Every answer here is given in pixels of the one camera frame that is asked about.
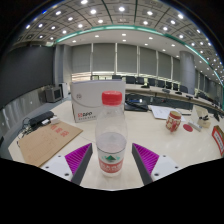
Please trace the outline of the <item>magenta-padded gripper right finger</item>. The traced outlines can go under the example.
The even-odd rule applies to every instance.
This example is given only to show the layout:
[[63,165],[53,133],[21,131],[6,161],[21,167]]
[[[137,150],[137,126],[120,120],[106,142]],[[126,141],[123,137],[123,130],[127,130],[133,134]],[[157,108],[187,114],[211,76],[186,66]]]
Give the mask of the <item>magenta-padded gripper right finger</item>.
[[132,155],[144,185],[150,184],[181,169],[169,156],[158,155],[136,143],[132,144]]

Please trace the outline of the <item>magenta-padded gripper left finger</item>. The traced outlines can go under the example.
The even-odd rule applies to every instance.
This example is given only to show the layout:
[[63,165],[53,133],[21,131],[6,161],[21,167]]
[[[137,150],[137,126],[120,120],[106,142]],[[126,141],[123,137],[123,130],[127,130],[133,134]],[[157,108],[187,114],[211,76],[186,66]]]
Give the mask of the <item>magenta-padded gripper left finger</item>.
[[79,185],[92,156],[92,144],[86,144],[69,154],[56,155],[46,162],[42,169]]

